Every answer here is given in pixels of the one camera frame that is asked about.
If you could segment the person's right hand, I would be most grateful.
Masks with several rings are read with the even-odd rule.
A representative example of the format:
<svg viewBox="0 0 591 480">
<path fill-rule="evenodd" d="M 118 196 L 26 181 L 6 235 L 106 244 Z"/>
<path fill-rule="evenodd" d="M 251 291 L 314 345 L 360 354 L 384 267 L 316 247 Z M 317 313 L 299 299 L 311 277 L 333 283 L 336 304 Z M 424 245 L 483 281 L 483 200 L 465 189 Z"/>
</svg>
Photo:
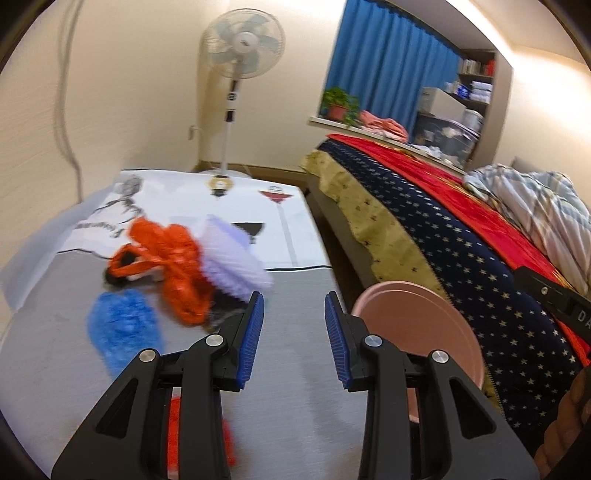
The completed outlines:
<svg viewBox="0 0 591 480">
<path fill-rule="evenodd" d="M 590 422 L 590 366 L 573 380 L 559 403 L 557 419 L 550 424 L 534 461 L 540 477 L 546 479 Z"/>
</svg>

